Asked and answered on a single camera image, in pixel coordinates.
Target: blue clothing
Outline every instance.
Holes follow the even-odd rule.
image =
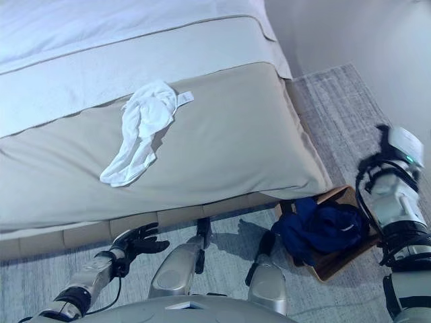
[[[288,252],[306,264],[315,265],[312,248],[322,253],[344,250],[360,243],[368,234],[368,224],[352,205],[323,203],[312,198],[298,199],[296,212],[283,214],[272,232],[279,234]]]

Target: wall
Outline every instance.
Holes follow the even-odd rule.
[[[267,0],[295,76],[353,63],[382,111],[426,145],[431,179],[431,0]]]

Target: white sheet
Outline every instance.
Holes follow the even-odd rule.
[[[256,62],[291,78],[277,42],[250,17],[213,20],[45,61],[0,76],[0,137],[133,93]]]
[[[275,40],[264,0],[0,1],[0,73],[222,17],[251,16]]]

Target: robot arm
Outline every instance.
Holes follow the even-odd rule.
[[[394,322],[431,322],[431,235],[418,207],[423,146],[402,128],[382,131],[381,152],[360,162],[358,204],[380,234],[383,259],[393,273],[383,279],[387,309]],[[360,194],[370,193],[372,212]]]
[[[82,270],[75,274],[64,290],[30,322],[71,322],[83,318],[96,301],[101,290],[115,277],[125,277],[136,256],[161,252],[168,241],[157,242],[157,223],[128,230],[117,237],[109,251],[99,252]]]

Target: gray rug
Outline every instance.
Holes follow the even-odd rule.
[[[305,103],[301,118],[310,127],[334,184],[353,184],[358,160],[377,150],[378,132],[374,125],[387,122],[385,116],[351,65],[301,77],[294,85]],[[423,182],[421,187],[430,196],[428,183]],[[429,199],[422,200],[423,209],[430,209],[430,205]],[[274,221],[273,209],[214,218],[205,272],[195,277],[193,292],[212,291],[245,299],[244,278],[264,229],[270,228]],[[145,299],[152,276],[164,257],[194,232],[193,223],[166,228],[160,237],[171,241],[171,247],[160,254],[138,257],[124,279],[116,306]],[[17,322],[40,310],[85,261],[105,248],[106,245],[88,246],[1,263],[0,322]],[[385,308],[381,283],[389,271],[379,267],[380,259],[380,250],[374,248],[322,284],[306,268],[296,268],[287,261],[277,242],[273,260],[286,277],[289,316],[304,323],[392,322]],[[102,292],[94,308],[110,303],[116,292],[114,281]]]

